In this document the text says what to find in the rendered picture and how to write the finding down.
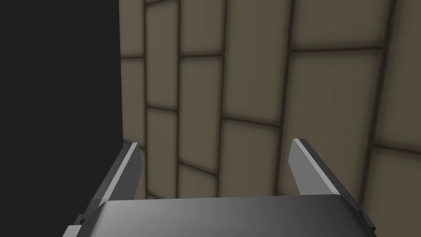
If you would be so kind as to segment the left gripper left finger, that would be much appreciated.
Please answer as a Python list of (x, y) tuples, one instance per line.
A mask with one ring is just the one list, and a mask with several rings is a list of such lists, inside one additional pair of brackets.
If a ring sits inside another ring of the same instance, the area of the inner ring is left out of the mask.
[(95, 209), (107, 201), (133, 200), (143, 169), (141, 149), (137, 142), (123, 145), (90, 203)]

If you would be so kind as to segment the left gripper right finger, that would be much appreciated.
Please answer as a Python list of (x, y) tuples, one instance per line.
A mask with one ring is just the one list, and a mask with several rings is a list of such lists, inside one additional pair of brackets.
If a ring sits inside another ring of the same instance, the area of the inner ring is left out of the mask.
[(300, 195), (339, 195), (359, 208), (351, 194), (305, 139), (293, 139), (288, 165)]

